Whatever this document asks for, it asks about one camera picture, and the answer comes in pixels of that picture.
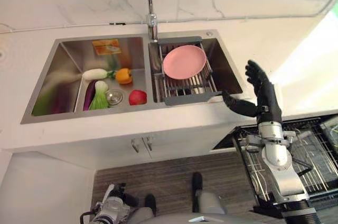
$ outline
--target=open dishwasher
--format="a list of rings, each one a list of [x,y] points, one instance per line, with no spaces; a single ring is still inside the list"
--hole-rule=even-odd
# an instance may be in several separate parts
[[[288,150],[294,169],[317,210],[338,205],[338,154],[330,140],[333,129],[326,122],[330,120],[332,118],[327,116],[283,122],[283,130],[296,132]],[[237,127],[227,139],[232,138],[245,166],[257,204],[253,211],[282,218],[269,181],[266,180],[267,171],[259,148],[247,144],[247,135],[258,135],[258,127]]]

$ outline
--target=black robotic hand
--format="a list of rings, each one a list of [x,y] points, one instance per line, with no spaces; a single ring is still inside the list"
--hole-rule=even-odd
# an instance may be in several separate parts
[[[246,65],[248,82],[253,85],[257,96],[257,106],[249,101],[233,98],[224,90],[222,92],[225,104],[235,113],[257,117],[257,124],[275,121],[281,123],[281,110],[278,106],[274,85],[269,81],[263,69],[254,61]]]

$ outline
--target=white cabinet door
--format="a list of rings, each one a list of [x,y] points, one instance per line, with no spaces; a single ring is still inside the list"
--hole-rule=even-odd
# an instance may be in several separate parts
[[[52,145],[39,152],[93,170],[151,161],[142,138],[130,136]]]
[[[175,129],[143,137],[153,161],[210,154],[234,125]]]

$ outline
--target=cabinet handle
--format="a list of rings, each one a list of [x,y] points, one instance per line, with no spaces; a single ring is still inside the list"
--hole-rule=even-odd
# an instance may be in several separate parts
[[[133,149],[135,150],[136,153],[139,152],[139,144],[136,145],[134,139],[132,139],[132,147],[133,147]]]
[[[153,143],[152,143],[152,141],[150,140],[149,137],[147,137],[147,145],[149,147],[149,150],[152,151],[153,150]]]

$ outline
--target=dish rack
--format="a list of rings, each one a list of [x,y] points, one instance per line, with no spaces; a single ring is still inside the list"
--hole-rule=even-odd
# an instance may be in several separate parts
[[[283,130],[296,132],[291,148],[293,168],[317,210],[338,204],[338,156],[323,134],[320,118],[284,122]],[[254,212],[282,218],[275,201],[259,149],[245,145],[248,134],[258,134],[256,126],[240,127],[234,132],[234,144],[241,155],[257,206]]]
[[[157,99],[166,105],[180,105],[194,102],[208,101],[211,97],[219,95],[217,91],[208,56],[201,72],[185,80],[175,80],[164,73],[163,61],[169,52],[183,45],[195,45],[204,50],[202,38],[192,36],[189,38],[170,38],[158,41],[158,52],[161,59],[161,72],[154,74]]]

